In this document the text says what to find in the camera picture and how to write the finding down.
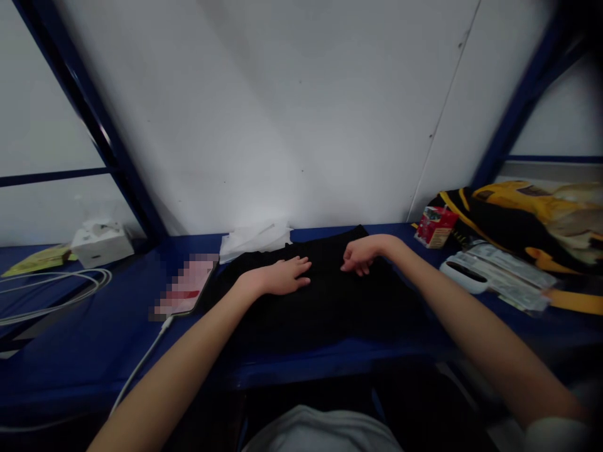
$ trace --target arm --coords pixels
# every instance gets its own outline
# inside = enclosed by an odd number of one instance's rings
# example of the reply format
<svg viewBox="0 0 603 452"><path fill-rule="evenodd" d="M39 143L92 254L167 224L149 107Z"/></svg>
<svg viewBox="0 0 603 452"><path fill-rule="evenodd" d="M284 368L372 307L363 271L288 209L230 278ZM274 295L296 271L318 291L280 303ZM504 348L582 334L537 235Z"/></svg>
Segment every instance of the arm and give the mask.
<svg viewBox="0 0 603 452"><path fill-rule="evenodd" d="M243 274L224 298L157 361L88 450L160 450L249 307L266 293L285 295L310 284L309 278L298 276L311 265L307 257L296 257Z"/></svg>
<svg viewBox="0 0 603 452"><path fill-rule="evenodd" d="M418 288L450 337L522 427L544 417L585 417L573 394L504 322L402 240L372 235L351 242L342 270L368 274L368 265L376 256L394 262Z"/></svg>

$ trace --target charging cable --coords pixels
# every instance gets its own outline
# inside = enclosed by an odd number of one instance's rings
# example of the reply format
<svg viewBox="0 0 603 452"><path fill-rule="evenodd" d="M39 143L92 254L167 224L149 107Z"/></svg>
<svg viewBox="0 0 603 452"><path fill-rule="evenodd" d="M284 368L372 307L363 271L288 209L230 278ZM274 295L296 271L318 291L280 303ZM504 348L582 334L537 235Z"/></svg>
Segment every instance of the charging cable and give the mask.
<svg viewBox="0 0 603 452"><path fill-rule="evenodd" d="M143 358L140 360L138 365L134 368L134 370L128 377L126 383L124 384L124 387L121 389L121 392L117 396L117 399L115 400L115 403L113 404L113 408L111 408L111 412L109 413L109 417L113 416L113 413L117 409L117 406L121 403L122 399L124 398L124 394L126 393L128 387L130 386L130 383L132 382L132 380L134 380L134 377L136 376L136 374L138 373L140 368L144 365L144 363L147 361L149 356L151 356L151 353L153 353L153 350L155 349L155 347L157 347L157 344L159 344L159 340L165 333L165 330L167 330L170 327L173 320L174 320L174 317L169 316L166 319L166 321L163 322L163 325L161 326L161 329L159 330L159 334L157 334L157 337L155 338L155 340L153 341L153 343L151 344L149 349L146 351L146 353L144 354Z"/></svg>
<svg viewBox="0 0 603 452"><path fill-rule="evenodd" d="M100 273L101 274L100 281L97 281L93 277L86 275L85 273L87 273L87 272ZM21 290L21 289L30 288L30 287L40 286L42 284L47 284L52 281L59 281L61 279L65 279L66 277L70 277L70 276L76 276L76 277L88 279L93 284L93 286L89 290L86 290L86 292L73 297L71 300L67 301L66 303L61 304L60 306L54 306L52 308L47 308L47 309L39 309L38 311L32 311L30 313L18 314L18 315L0 319L0 326L13 325L15 323L21 323L22 321L30 320L30 319L37 318L37 317L42 317L42 316L45 316L46 314L50 314L51 312L55 312L60 309L63 309L66 306L70 306L75 303L79 303L80 301L88 298L91 295L94 295L96 292L101 290L103 287L105 287L107 284L109 284L111 279L113 278L111 271L109 271L107 269L88 269L88 270L80 270L80 271L71 272L71 273L69 273L69 272L44 272L44 273L36 273L36 274L19 275L19 276L13 276L13 277L9 277L9 278L0 279L0 283L5 283L8 281L13 281L15 279L21 279L24 277L34 277L34 276L44 276L44 275L53 275L54 277L49 278L49 279L44 279L42 281L34 282L32 284L27 284L25 286L20 286L20 287L16 287L13 289L7 289L4 291L0 291L0 294L9 293L9 292L13 292L13 291ZM41 424L41 425L30 426L30 427L0 426L0 433L28 433L28 432L38 431L38 430L44 430L44 429L47 429L50 427L64 424L65 422L73 421L74 419L78 419L82 416L84 416L84 414L77 414L76 416L66 417L65 419L61 419L59 421L49 422L48 424Z"/></svg>
<svg viewBox="0 0 603 452"><path fill-rule="evenodd" d="M97 281L92 276L88 276L87 274L85 274L85 273L88 273L88 272L100 273L101 274L100 281ZM0 326L13 325L15 323L21 323L23 321L31 320L31 319L34 319L34 318L37 318L37 317L42 317L42 316L45 316L45 315L50 314L52 312L64 309L67 306L71 306L73 304L79 303L80 301L88 298L91 295L94 295L96 292L98 292L99 290L101 290L103 287L105 287L107 284L109 284L110 281L111 281L111 279L113 278L112 273L109 270L107 270L107 269L88 269L88 270L80 270L80 271L71 272L71 273L67 273L67 272L45 272L45 273L36 273L34 275L26 274L26 275L13 276L13 277L9 277L9 278L0 279L0 284L1 283L6 283L8 281L13 281L15 279L21 279L21 278L24 278L24 277L44 276L44 275L54 275L55 277L52 277L50 279L44 279L44 280L38 281L38 282L34 282L32 284L27 284L25 286L19 286L19 287L15 287L15 288L12 288L12 289L7 289L7 290L4 290L4 291L0 291L0 295L2 295L4 293L9 293L9 292L17 291L17 290L22 290L22 289L34 287L34 286L39 286L39 285L42 285L42 284L47 284L47 283L50 283L52 281L59 281L61 279L65 279L66 277L71 277L71 276L76 276L76 277L81 277L81 278L84 278L84 279L88 279L94 286L91 287L89 290L86 290L86 292L81 293L79 295L76 295L71 300L69 300L66 303L63 303L63 304L61 304L59 306L54 306L52 308L46 308L46 309L39 309L37 311L32 311L32 312L24 313L24 314L18 314L18 315L14 315L14 316L5 317L3 319L0 319Z"/></svg>

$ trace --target small carton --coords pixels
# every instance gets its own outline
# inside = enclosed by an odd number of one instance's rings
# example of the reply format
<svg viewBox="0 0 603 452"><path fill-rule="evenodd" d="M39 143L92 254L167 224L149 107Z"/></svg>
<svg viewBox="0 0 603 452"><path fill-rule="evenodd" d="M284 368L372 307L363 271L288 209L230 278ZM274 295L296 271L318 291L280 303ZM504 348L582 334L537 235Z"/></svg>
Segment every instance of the small carton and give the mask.
<svg viewBox="0 0 603 452"><path fill-rule="evenodd" d="M416 229L415 238L427 248L442 248L458 217L446 207L427 206Z"/></svg>

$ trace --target gray shirt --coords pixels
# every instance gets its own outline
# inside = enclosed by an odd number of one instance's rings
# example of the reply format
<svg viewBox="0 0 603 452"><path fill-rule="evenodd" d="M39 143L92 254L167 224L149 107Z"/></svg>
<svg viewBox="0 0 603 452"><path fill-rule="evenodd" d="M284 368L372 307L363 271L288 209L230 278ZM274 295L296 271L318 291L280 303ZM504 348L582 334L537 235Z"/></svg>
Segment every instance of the gray shirt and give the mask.
<svg viewBox="0 0 603 452"><path fill-rule="evenodd" d="M534 422L526 432L526 452L576 450L586 438L586 425L571 419ZM322 412L299 405L264 427L243 449L265 451L401 452L391 430L365 414Z"/></svg>

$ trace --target blue metal frame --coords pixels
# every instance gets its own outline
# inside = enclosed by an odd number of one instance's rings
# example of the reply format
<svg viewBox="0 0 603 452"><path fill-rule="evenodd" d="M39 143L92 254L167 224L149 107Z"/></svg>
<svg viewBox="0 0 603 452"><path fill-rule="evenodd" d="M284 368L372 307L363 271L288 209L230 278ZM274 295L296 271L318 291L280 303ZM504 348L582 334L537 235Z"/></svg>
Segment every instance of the blue metal frame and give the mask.
<svg viewBox="0 0 603 452"><path fill-rule="evenodd" d="M54 3L50 0L13 0L13 3L73 109L88 129L92 142L107 167L59 171L46 175L11 176L0 178L0 186L111 174L148 238L145 248L150 249L159 244L168 237L167 230L128 156L126 147Z"/></svg>
<svg viewBox="0 0 603 452"><path fill-rule="evenodd" d="M546 163L590 163L603 164L603 157L598 156L520 156L509 155L505 161L530 161Z"/></svg>
<svg viewBox="0 0 603 452"><path fill-rule="evenodd" d="M558 9L532 58L522 81L492 137L471 187L492 183L507 161L550 163L603 163L603 158L588 156L516 156L510 155L517 138L545 90L587 52L584 39L575 43L567 21L567 11Z"/></svg>
<svg viewBox="0 0 603 452"><path fill-rule="evenodd" d="M101 174L110 174L120 171L119 168L91 168L91 169L73 169L72 171L55 171L53 173L37 173L22 176L5 176L0 178L0 187L25 185L30 183L48 182L53 180L74 179L78 177L96 176Z"/></svg>

